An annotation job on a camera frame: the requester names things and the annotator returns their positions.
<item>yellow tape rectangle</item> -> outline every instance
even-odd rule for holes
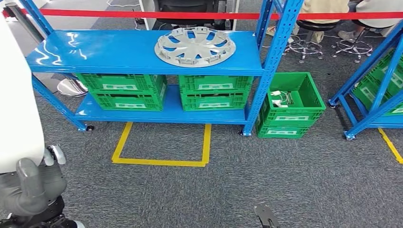
[[[136,164],[136,165],[165,165],[165,166],[188,166],[188,167],[205,167],[210,161],[210,140],[211,140],[211,124],[204,127],[203,153],[201,161],[175,161],[175,160],[153,160],[153,159],[136,159],[121,158],[123,147],[127,137],[132,129],[133,122],[127,122],[117,143],[114,154],[112,155],[113,163],[120,164]]]

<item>red barrier rope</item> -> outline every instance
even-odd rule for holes
[[[46,16],[74,16],[74,17],[105,17],[105,18],[163,18],[163,19],[245,19],[257,20],[258,13],[188,13],[188,12],[133,12],[133,11],[94,11],[94,10],[66,10],[40,9]],[[403,12],[350,12],[350,13],[301,13],[300,20],[306,19],[389,19],[402,18]],[[278,20],[278,14],[272,14],[272,20]]]

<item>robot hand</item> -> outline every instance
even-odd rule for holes
[[[66,158],[58,145],[47,147],[39,166],[20,159],[16,171],[0,175],[0,205],[11,212],[0,228],[83,228],[63,215],[61,193],[66,189],[59,164]]]

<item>stacked crates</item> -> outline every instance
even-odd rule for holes
[[[163,75],[77,74],[104,110],[162,111]]]
[[[183,110],[243,109],[252,82],[251,76],[179,75]]]
[[[280,95],[271,95],[275,91]],[[325,109],[309,72],[276,73],[255,123],[258,137],[301,138]]]
[[[367,110],[371,109],[372,103],[375,100],[375,96],[378,93],[381,82],[388,69],[390,60],[394,50],[390,51],[384,56],[379,63],[366,75],[356,87],[352,90],[352,93],[363,103]],[[397,65],[392,79],[386,89],[386,92],[381,100],[381,104],[393,97],[403,88],[403,56],[400,58],[400,62]],[[402,115],[403,104],[396,106],[385,115]]]

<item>crate label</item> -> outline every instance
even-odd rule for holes
[[[202,84],[199,85],[199,90],[204,89],[233,89],[234,85],[232,83],[227,84]]]
[[[124,90],[138,90],[136,85],[113,85],[113,84],[102,84],[104,89],[124,89]]]
[[[199,108],[224,108],[224,107],[230,107],[230,103],[201,103],[199,104]]]
[[[145,104],[123,104],[115,103],[116,108],[147,108]]]
[[[397,108],[392,113],[403,113],[403,108]]]
[[[283,120],[301,120],[306,121],[309,120],[309,116],[277,116],[275,120],[283,121]]]
[[[362,87],[360,90],[361,90],[361,92],[364,93],[366,98],[368,98],[371,102],[374,101],[375,96],[371,93],[371,91],[367,87]]]
[[[384,68],[382,71],[386,74],[388,68]],[[397,73],[393,72],[391,81],[399,87],[399,89],[403,88],[403,79],[397,75]]]
[[[160,92],[160,99],[161,99],[161,100],[163,99],[163,95],[164,95],[164,93],[165,93],[165,89],[166,89],[166,84],[163,83],[163,86],[162,86],[161,92]]]
[[[296,135],[297,131],[273,131],[273,130],[268,130],[266,134]]]

